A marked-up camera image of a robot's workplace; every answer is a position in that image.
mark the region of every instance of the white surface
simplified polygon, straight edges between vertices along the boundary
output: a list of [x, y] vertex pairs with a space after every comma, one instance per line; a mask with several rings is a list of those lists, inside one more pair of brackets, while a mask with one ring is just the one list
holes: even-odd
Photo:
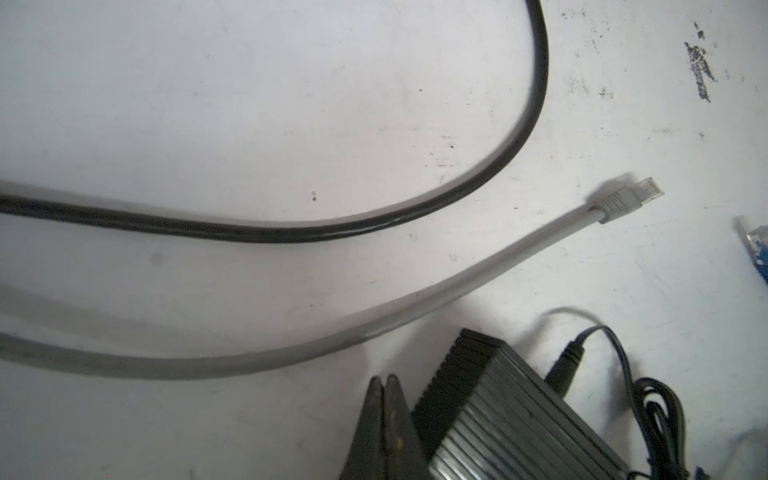
[[[544, 9], [543, 115], [512, 164], [464, 201], [380, 233], [287, 246], [0, 217], [3, 331], [159, 356], [288, 345], [488, 256], [612, 177], [653, 175], [666, 196], [442, 312], [288, 369], [173, 383], [0, 364], [0, 477], [334, 478], [371, 375], [397, 373], [412, 405], [462, 326], [509, 341], [544, 374], [586, 326], [542, 316], [559, 306], [598, 315], [637, 374], [675, 389], [691, 470], [764, 472], [768, 289], [732, 223], [768, 223], [768, 7]], [[355, 214], [437, 187], [515, 123], [531, 67], [520, 2], [0, 12], [0, 179], [242, 220]], [[684, 42], [708, 52], [711, 103]], [[644, 468], [616, 368], [607, 343], [590, 340], [567, 400]]]

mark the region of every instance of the black cable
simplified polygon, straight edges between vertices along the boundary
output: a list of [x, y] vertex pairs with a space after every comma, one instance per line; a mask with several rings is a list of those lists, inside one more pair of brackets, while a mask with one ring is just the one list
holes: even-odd
[[418, 204], [362, 220], [312, 227], [252, 227], [136, 214], [0, 193], [0, 213], [79, 223], [144, 233], [246, 243], [308, 243], [352, 237], [394, 227], [447, 207], [480, 188], [520, 151], [533, 131], [547, 90], [547, 30], [539, 0], [526, 0], [533, 33], [534, 67], [531, 94], [516, 129], [502, 141], [482, 170], [453, 188]]
[[[685, 480], [688, 478], [688, 471], [685, 469], [683, 405], [670, 387], [656, 379], [644, 377], [633, 381], [629, 359], [613, 330], [605, 325], [598, 325], [580, 333], [573, 342], [568, 344], [560, 359], [552, 367], [547, 375], [547, 383], [561, 396], [568, 391], [570, 380], [581, 361], [581, 354], [574, 355], [574, 352], [581, 349], [583, 353], [584, 341], [598, 330], [605, 333], [619, 357], [632, 412], [648, 448], [650, 476], [642, 472], [630, 472], [627, 478], [643, 476], [653, 480]], [[558, 384], [561, 379], [565, 379], [568, 385]], [[659, 395], [664, 406], [648, 400], [651, 395]]]

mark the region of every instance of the black scuff mark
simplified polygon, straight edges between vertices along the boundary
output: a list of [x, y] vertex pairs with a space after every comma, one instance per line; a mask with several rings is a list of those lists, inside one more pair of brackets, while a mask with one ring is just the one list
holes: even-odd
[[707, 85], [704, 84], [704, 77], [706, 76], [711, 81], [717, 80], [715, 80], [715, 77], [712, 75], [710, 66], [707, 63], [706, 58], [704, 58], [707, 51], [696, 45], [690, 46], [687, 41], [685, 42], [685, 47], [688, 49], [690, 70], [694, 73], [694, 77], [696, 78], [696, 86], [699, 89], [699, 98], [711, 102], [710, 96], [707, 93]]

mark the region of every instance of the black plug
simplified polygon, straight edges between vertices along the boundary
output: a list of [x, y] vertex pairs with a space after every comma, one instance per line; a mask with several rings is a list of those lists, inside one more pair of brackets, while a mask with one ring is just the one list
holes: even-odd
[[584, 347], [580, 343], [570, 342], [544, 379], [561, 398], [568, 392], [583, 355]]

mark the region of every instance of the blue and silver object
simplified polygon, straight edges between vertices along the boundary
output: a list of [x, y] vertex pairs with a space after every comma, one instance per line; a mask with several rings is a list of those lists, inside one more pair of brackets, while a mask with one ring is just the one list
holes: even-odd
[[768, 283], [768, 225], [757, 227], [746, 235], [750, 252], [755, 260], [755, 267], [763, 280]]

